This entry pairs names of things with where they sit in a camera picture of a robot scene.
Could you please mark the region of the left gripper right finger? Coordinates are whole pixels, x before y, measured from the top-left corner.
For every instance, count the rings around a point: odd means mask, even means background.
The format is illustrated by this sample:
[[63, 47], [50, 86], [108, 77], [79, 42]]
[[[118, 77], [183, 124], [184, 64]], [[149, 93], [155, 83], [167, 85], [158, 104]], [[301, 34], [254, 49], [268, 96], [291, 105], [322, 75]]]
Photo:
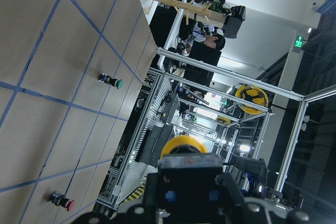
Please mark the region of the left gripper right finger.
[[244, 203], [244, 197], [231, 174], [221, 173], [217, 175], [215, 183], [219, 186], [220, 202], [224, 206], [241, 206]]

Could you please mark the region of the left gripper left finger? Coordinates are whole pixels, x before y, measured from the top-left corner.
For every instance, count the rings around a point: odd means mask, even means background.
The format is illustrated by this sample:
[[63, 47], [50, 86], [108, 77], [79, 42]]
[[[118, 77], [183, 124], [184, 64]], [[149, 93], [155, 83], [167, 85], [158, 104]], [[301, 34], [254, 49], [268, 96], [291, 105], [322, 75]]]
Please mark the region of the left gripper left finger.
[[158, 173], [149, 173], [146, 178], [145, 191], [143, 195], [143, 204], [152, 207], [158, 208], [159, 204], [159, 174]]

